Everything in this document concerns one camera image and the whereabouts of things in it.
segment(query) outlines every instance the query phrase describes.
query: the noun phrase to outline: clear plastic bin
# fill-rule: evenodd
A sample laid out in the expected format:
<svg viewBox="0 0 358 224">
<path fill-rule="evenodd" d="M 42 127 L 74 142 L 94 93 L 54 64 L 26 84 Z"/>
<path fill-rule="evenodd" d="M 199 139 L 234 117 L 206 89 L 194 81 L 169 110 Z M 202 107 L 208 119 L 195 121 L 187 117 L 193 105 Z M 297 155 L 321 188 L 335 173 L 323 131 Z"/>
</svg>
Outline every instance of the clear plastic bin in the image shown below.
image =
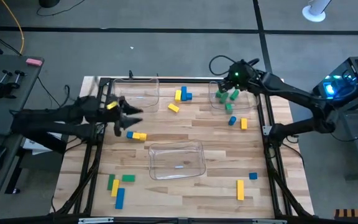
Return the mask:
<svg viewBox="0 0 358 224">
<path fill-rule="evenodd" d="M 144 112 L 157 112 L 160 99 L 160 82 L 156 78 L 150 80 L 115 79 L 112 90 L 116 96 L 125 96 L 131 106 Z"/>
<path fill-rule="evenodd" d="M 199 141 L 152 144 L 149 148 L 150 177 L 169 180 L 205 173 L 203 145 Z"/>
<path fill-rule="evenodd" d="M 220 98 L 216 97 L 216 92 L 219 90 L 218 83 L 212 81 L 208 85 L 209 101 L 211 103 L 211 112 L 215 115 L 226 114 L 226 104 L 232 105 L 233 114 L 246 113 L 250 108 L 258 106 L 260 103 L 259 96 L 255 96 L 247 91 L 240 91 L 238 97 L 233 101 L 230 100 L 231 94 L 236 90 L 232 88 L 227 91 L 229 97 L 225 103 L 220 103 Z"/>
</svg>

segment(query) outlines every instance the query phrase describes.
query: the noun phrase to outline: blue block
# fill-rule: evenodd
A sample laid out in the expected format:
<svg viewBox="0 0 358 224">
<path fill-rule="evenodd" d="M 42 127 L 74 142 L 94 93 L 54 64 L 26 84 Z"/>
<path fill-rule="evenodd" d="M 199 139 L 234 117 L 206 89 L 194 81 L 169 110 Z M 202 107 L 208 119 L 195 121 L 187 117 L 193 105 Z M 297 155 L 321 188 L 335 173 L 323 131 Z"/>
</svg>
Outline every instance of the blue block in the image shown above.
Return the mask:
<svg viewBox="0 0 358 224">
<path fill-rule="evenodd" d="M 133 131 L 128 131 L 127 132 L 127 138 L 132 139 L 133 135 L 134 135 Z"/>
<path fill-rule="evenodd" d="M 186 94 L 186 100 L 192 100 L 192 99 L 193 99 L 193 94 L 187 93 Z"/>
<path fill-rule="evenodd" d="M 181 87 L 181 100 L 182 101 L 187 100 L 187 87 L 185 87 L 185 86 Z"/>
<path fill-rule="evenodd" d="M 124 194 L 125 189 L 118 189 L 117 199 L 116 199 L 116 209 L 122 209 L 124 206 Z"/>
<path fill-rule="evenodd" d="M 249 179 L 250 180 L 257 180 L 258 179 L 258 173 L 249 173 Z"/>
<path fill-rule="evenodd" d="M 233 126 L 234 125 L 234 123 L 236 122 L 236 117 L 235 116 L 232 116 L 231 118 L 230 118 L 230 120 L 229 120 L 229 125 L 230 126 Z"/>
</svg>

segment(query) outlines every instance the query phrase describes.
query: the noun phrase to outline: black table leg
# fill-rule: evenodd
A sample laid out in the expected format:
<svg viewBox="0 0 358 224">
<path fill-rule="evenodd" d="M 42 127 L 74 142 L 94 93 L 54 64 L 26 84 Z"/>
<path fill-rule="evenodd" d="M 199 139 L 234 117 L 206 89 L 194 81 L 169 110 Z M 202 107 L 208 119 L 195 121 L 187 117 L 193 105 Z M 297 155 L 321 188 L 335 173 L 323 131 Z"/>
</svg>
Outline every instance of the black table leg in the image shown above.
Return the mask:
<svg viewBox="0 0 358 224">
<path fill-rule="evenodd" d="M 13 170 L 11 179 L 9 180 L 9 183 L 7 184 L 5 194 L 18 194 L 20 193 L 20 189 L 16 188 L 17 180 L 19 180 L 20 173 L 22 172 L 22 168 L 20 167 L 20 163 L 22 162 L 23 156 L 25 151 L 20 148 L 17 151 L 17 156 L 19 156 L 19 160 L 17 160 L 15 169 Z"/>
</svg>

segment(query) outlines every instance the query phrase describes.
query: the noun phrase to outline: wooden table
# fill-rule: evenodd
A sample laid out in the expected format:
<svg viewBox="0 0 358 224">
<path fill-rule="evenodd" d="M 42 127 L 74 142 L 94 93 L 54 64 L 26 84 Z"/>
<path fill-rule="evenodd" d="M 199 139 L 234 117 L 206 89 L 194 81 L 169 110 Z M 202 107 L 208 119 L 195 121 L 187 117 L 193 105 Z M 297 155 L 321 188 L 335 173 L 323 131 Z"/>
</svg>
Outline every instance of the wooden table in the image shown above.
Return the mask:
<svg viewBox="0 0 358 224">
<path fill-rule="evenodd" d="M 88 94 L 91 83 L 91 77 L 85 77 L 81 96 Z M 273 218 L 257 109 L 235 114 L 237 120 L 248 119 L 246 131 L 240 129 L 240 122 L 228 126 L 231 115 L 211 112 L 208 84 L 186 84 L 188 91 L 193 93 L 193 100 L 178 104 L 180 111 L 175 114 L 167 106 L 174 103 L 175 90 L 181 86 L 181 83 L 161 83 L 159 110 L 136 115 L 144 120 L 129 130 L 147 133 L 146 142 L 127 139 L 126 131 L 122 137 L 115 137 L 112 125 L 107 127 L 92 216 Z M 271 100 L 275 121 L 291 123 L 288 101 L 279 97 Z M 205 174 L 177 180 L 150 178 L 148 149 L 151 144 L 193 139 L 203 143 Z M 299 150 L 297 144 L 286 143 Z M 65 154 L 53 201 L 57 209 L 78 185 L 85 147 L 78 146 Z M 286 147 L 281 147 L 281 152 L 288 188 L 306 211 L 313 213 L 301 159 Z M 249 180 L 250 172 L 257 172 L 258 179 Z M 121 182 L 120 187 L 126 189 L 122 210 L 114 208 L 116 199 L 107 190 L 109 174 L 115 174 L 118 179 L 124 174 L 136 175 L 134 183 Z M 236 198 L 237 179 L 244 180 L 244 201 Z M 280 208 L 284 211 L 283 197 L 277 189 Z M 86 203 L 87 191 L 84 192 L 82 207 Z"/>
</svg>

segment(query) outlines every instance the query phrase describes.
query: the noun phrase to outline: gray carpet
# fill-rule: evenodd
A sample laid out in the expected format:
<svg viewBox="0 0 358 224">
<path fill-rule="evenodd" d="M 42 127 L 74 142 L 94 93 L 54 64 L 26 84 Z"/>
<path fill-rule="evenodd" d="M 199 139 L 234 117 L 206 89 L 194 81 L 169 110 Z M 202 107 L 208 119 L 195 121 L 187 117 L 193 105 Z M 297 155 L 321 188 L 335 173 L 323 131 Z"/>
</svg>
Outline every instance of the gray carpet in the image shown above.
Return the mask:
<svg viewBox="0 0 358 224">
<path fill-rule="evenodd" d="M 7 1 L 23 26 L 42 27 L 143 27 L 256 29 L 252 0 L 100 0 L 54 17 L 38 17 L 35 1 Z M 78 1 L 65 0 L 43 13 L 56 12 Z M 327 19 L 311 23 L 301 16 L 307 1 L 259 0 L 265 29 L 358 30 L 358 1 L 333 0 Z M 0 26 L 14 26 L 0 4 Z M 18 32 L 0 32 L 0 37 L 20 47 Z M 358 56 L 358 36 L 267 35 L 268 52 L 275 74 L 291 85 L 311 90 L 349 56 Z M 8 49 L 5 53 L 13 54 Z M 25 54 L 45 58 L 40 75 L 58 101 L 70 84 L 72 95 L 80 91 L 87 75 L 207 77 L 208 62 L 217 54 L 250 60 L 261 58 L 256 34 L 125 34 L 26 32 Z M 229 64 L 219 62 L 215 69 Z M 264 69 L 263 62 L 259 68 Z M 37 83 L 27 108 L 49 106 L 46 92 Z M 291 104 L 294 120 L 309 118 L 310 112 Z M 358 181 L 346 182 L 344 175 L 356 170 L 349 144 L 329 135 L 301 135 L 306 176 L 315 214 L 333 218 L 334 209 L 358 208 Z M 44 215 L 49 212 L 57 172 L 30 171 L 19 186 L 23 193 L 0 196 L 0 218 Z"/>
</svg>

